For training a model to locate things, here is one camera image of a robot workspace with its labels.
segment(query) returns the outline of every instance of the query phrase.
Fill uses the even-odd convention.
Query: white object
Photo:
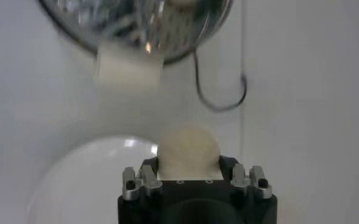
[[[56,163],[27,206],[27,224],[116,224],[122,172],[156,156],[153,142],[133,136],[97,139]]]
[[[145,94],[158,90],[163,58],[116,43],[103,43],[99,48],[96,78],[102,97],[114,94]]]
[[[158,152],[161,180],[222,180],[220,149],[208,131],[174,131],[163,138]]]

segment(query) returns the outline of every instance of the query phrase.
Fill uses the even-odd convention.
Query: metal bowl
[[[39,0],[60,30],[96,54],[101,41],[117,41],[165,63],[180,60],[211,37],[229,14],[233,0]]]

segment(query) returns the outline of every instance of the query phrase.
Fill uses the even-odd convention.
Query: metal clamp
[[[156,179],[155,173],[150,165],[141,167],[140,176],[143,179],[146,194],[150,197],[152,193],[159,192],[163,183]]]
[[[135,178],[133,167],[126,167],[123,171],[123,199],[126,201],[137,200],[140,197],[141,180]]]
[[[253,166],[250,170],[250,178],[255,188],[255,196],[260,199],[272,197],[272,187],[265,178],[265,173],[261,166]]]
[[[232,170],[232,180],[230,184],[243,190],[244,194],[247,194],[248,186],[251,185],[251,179],[246,177],[246,171],[240,163],[236,163]]]

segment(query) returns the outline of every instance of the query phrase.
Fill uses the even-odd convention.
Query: white soft object
[[[163,57],[145,54],[118,43],[103,42],[99,47],[96,79],[102,96],[156,92],[160,84]]]
[[[220,149],[200,128],[184,128],[163,138],[158,151],[161,180],[222,180]]]

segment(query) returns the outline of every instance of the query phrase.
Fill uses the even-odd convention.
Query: wire
[[[241,95],[240,100],[237,103],[233,103],[228,106],[216,106],[215,104],[211,103],[208,99],[206,99],[206,97],[204,96],[204,93],[202,93],[201,84],[199,81],[199,65],[198,65],[199,63],[198,63],[197,50],[194,50],[193,58],[194,58],[194,66],[195,66],[195,70],[196,70],[196,88],[197,88],[199,100],[209,110],[211,110],[212,112],[215,112],[215,113],[223,113],[223,112],[227,112],[227,111],[230,111],[230,110],[240,107],[240,105],[244,102],[244,100],[247,96],[247,78],[244,75],[244,73],[241,74],[241,83],[243,85],[243,94]]]

